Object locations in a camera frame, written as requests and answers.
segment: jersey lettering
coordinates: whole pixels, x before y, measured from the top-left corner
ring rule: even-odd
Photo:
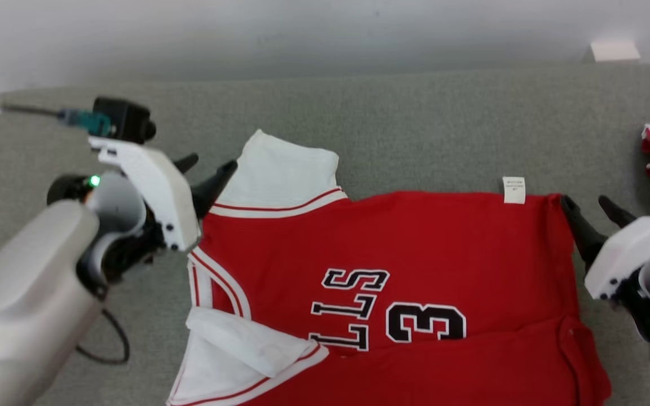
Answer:
[[[345,276],[345,270],[330,268],[325,272],[322,285],[327,289],[350,290],[358,285],[362,279],[363,285],[360,290],[380,292],[385,287],[385,283],[388,282],[390,274],[384,270],[352,270],[348,277],[343,278],[343,276]]]
[[[341,337],[328,337],[318,333],[310,333],[309,339],[314,339],[325,345],[336,345],[337,347],[356,348],[358,351],[368,350],[368,326],[364,324],[348,324],[348,330],[355,333],[355,339]]]
[[[412,342],[412,331],[405,327],[405,319],[413,319],[416,332],[436,332],[434,321],[444,321],[444,331],[438,339],[461,339],[466,335],[465,316],[453,306],[395,302],[386,312],[386,333],[394,342]]]
[[[355,295],[355,301],[361,303],[359,307],[348,307],[348,306],[335,306],[335,305],[326,305],[320,302],[313,302],[312,309],[310,309],[311,314],[342,314],[345,316],[354,316],[359,320],[367,320],[370,318],[370,313],[372,311],[372,305],[374,305],[376,300],[375,295],[365,295],[358,294]]]

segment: red stripe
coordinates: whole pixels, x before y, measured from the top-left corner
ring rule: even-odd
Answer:
[[[334,188],[333,190],[329,190],[328,192],[325,192],[322,195],[319,195],[319,196],[317,196],[315,198],[312,198],[312,200],[307,201],[306,203],[302,203],[302,205],[293,206],[292,208],[241,208],[240,206],[220,205],[219,203],[215,203],[214,206],[217,206],[218,208],[231,209],[231,210],[252,210],[252,211],[287,211],[287,210],[296,210],[296,209],[304,208],[304,206],[310,205],[310,203],[314,202],[315,200],[318,200],[319,198],[325,197],[327,195],[331,195],[332,193],[335,193],[335,192],[340,192],[341,190],[342,190],[341,188]]]
[[[210,265],[205,264],[204,260],[202,260],[202,258],[197,257],[197,254],[195,253],[195,251],[192,251],[191,254],[192,254],[193,257],[195,257],[197,259],[197,261],[199,261],[200,264],[202,264],[205,268],[207,268],[209,270],[209,272],[212,273],[212,275],[215,275],[219,280],[221,280],[222,283],[225,284],[225,287],[227,287],[230,290],[230,293],[232,293],[232,297],[235,298],[235,302],[237,304],[237,306],[235,308],[233,308],[232,310],[234,310],[235,313],[239,312],[239,314],[237,314],[237,316],[242,316],[243,315],[243,313],[242,313],[242,303],[240,303],[240,298],[238,298],[237,293],[232,288],[232,286],[230,286],[230,284],[227,283],[227,280],[225,280],[225,278],[222,277],[222,275],[215,272],[215,270],[212,269],[210,267]]]
[[[194,306],[199,306],[199,284],[197,283],[197,269],[192,264],[192,283],[194,283]]]
[[[315,355],[316,352],[318,352],[319,349],[320,349],[320,344],[318,344],[317,347],[315,347],[314,350],[310,351],[309,354],[304,355],[304,356],[302,356],[300,358],[297,358],[297,360],[295,362],[300,362],[302,360],[308,359],[309,357],[312,357],[313,355]],[[237,393],[234,393],[232,395],[220,396],[220,398],[212,398],[212,399],[204,399],[204,400],[194,401],[193,403],[180,404],[179,406],[194,406],[195,404],[208,403],[209,401],[217,401],[217,400],[225,400],[225,399],[235,398],[236,396],[244,395],[245,393],[248,393],[249,391],[254,390],[257,386],[260,386],[260,385],[262,385],[263,383],[265,383],[266,381],[269,381],[269,380],[270,380],[270,378],[263,378],[263,380],[255,383],[255,385],[253,385],[253,386],[250,386],[250,388],[247,388],[246,390],[238,391]]]

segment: white tag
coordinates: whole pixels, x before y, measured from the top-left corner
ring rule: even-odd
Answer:
[[[505,193],[503,203],[523,205],[523,203],[526,203],[526,178],[504,176],[503,192]]]

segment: white block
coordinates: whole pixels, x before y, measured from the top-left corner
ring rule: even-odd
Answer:
[[[586,64],[601,62],[638,62],[639,50],[634,41],[596,41],[588,47],[583,56]]]

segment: cable connector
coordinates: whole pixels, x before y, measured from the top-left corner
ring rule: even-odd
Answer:
[[[109,136],[114,131],[112,120],[108,116],[92,111],[63,108],[59,111],[58,119],[65,126],[86,129],[93,136]]]

